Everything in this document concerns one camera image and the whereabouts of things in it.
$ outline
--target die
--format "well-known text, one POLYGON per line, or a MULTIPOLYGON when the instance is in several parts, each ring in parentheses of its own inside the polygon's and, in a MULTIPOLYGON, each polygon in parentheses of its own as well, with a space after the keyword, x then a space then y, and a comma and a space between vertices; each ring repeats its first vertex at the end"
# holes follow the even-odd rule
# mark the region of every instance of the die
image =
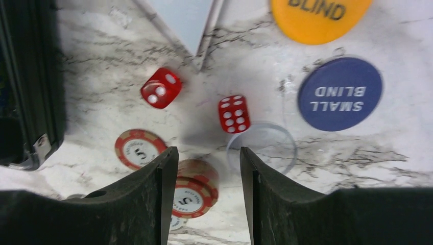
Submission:
POLYGON ((242 95, 233 95, 218 103, 221 127, 231 134, 241 133, 251 126, 247 100, 242 95))
POLYGON ((159 68, 142 86, 143 99, 154 108, 164 109, 180 93, 182 83, 169 69, 159 68))

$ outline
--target marble surface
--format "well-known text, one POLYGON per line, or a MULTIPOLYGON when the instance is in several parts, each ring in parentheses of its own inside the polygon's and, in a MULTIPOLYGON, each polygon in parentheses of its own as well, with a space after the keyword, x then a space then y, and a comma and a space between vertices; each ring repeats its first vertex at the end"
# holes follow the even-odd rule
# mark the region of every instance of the marble surface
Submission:
POLYGON ((125 130, 155 132, 181 159, 202 158, 221 174, 217 204, 170 235, 170 244, 250 244, 240 176, 225 158, 227 135, 217 103, 242 93, 253 120, 283 125, 299 159, 287 174, 323 193, 358 185, 432 186, 433 8, 430 1, 375 1, 347 35, 307 46, 283 36, 265 0, 226 0, 201 73, 181 59, 132 1, 58 0, 58 58, 65 78, 67 133, 62 147, 31 173, 0 168, 0 189, 55 199, 88 194, 128 174, 114 152, 125 130), (296 94, 315 64, 351 55, 384 80, 376 110, 340 132, 304 122, 296 94), (160 66, 176 70, 183 90, 164 110, 139 89, 160 66))

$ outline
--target white paper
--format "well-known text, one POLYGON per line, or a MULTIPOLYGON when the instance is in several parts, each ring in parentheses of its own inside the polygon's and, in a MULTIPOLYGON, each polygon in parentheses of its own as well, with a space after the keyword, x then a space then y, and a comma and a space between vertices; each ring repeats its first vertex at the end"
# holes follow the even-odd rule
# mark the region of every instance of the white paper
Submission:
POLYGON ((196 56, 213 0, 148 0, 158 17, 196 56))

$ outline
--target black case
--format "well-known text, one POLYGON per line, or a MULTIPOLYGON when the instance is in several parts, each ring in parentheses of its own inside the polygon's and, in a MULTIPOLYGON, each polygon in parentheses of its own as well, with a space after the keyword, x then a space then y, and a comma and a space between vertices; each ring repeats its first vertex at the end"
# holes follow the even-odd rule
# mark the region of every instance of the black case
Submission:
POLYGON ((56 26, 54 1, 0 0, 0 42, 16 112, 0 118, 1 165, 35 170, 63 141, 56 26))

